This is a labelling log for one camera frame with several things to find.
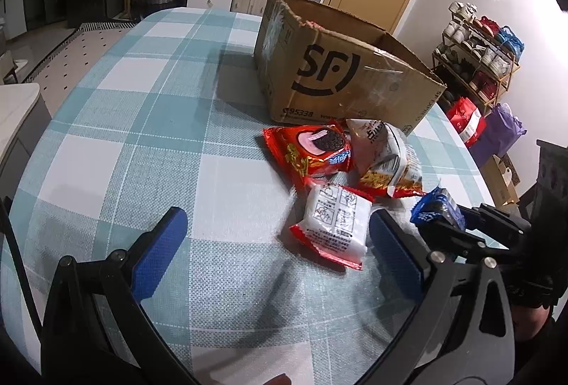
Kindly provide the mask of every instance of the checkered tablecloth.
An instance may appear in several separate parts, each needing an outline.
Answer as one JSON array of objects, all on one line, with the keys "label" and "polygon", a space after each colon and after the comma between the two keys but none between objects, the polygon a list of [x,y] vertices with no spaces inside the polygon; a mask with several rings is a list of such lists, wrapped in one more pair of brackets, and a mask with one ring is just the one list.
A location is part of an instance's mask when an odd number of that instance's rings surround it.
[{"label": "checkered tablecloth", "polygon": [[[142,303],[203,384],[353,384],[413,308],[372,253],[363,271],[312,261],[288,227],[301,198],[267,152],[273,125],[252,51],[260,19],[180,8],[142,21],[104,55],[45,131],[10,219],[43,316],[65,254],[103,259],[127,249],[170,206],[186,210],[184,240]],[[410,136],[425,189],[466,206],[491,202],[467,149],[435,105]],[[385,201],[409,232],[414,199]],[[4,244],[1,308],[9,335],[39,368],[39,343]],[[108,308],[101,312],[129,358]]]}]

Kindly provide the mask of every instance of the white countertop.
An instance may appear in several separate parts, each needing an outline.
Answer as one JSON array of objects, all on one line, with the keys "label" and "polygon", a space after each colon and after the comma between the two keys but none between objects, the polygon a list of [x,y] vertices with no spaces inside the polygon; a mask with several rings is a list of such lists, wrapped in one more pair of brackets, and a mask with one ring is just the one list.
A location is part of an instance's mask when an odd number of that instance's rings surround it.
[{"label": "white countertop", "polygon": [[38,99],[37,83],[0,86],[0,162]]}]

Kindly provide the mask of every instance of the purple bag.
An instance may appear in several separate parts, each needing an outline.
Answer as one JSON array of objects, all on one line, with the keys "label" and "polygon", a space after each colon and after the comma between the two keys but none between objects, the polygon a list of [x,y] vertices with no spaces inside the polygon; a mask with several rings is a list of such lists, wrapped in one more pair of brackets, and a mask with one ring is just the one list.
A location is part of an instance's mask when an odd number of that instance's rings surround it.
[{"label": "purple bag", "polygon": [[471,145],[469,152],[478,167],[495,154],[499,159],[506,155],[513,144],[526,133],[523,124],[511,114],[509,105],[498,103],[485,118],[487,126]]}]

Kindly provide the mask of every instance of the blue snack package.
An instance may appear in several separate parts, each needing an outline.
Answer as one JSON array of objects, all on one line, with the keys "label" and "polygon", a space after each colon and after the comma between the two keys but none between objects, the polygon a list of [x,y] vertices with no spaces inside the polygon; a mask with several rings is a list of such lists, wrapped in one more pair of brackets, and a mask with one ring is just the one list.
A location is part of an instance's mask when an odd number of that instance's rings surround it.
[{"label": "blue snack package", "polygon": [[410,223],[420,226],[438,218],[443,218],[450,225],[465,231],[464,215],[452,196],[446,188],[436,186],[413,207]]}]

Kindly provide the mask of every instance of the hand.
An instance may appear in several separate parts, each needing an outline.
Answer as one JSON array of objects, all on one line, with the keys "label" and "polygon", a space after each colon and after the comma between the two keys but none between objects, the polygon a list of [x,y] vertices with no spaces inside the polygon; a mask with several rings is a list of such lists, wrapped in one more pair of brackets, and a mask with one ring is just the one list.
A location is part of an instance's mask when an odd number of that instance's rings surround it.
[{"label": "hand", "polygon": [[515,341],[525,342],[538,334],[548,319],[549,312],[550,307],[527,308],[511,305],[510,315],[513,318]]},{"label": "hand", "polygon": [[292,381],[286,374],[280,374],[272,380],[267,381],[264,385],[292,385]]}]

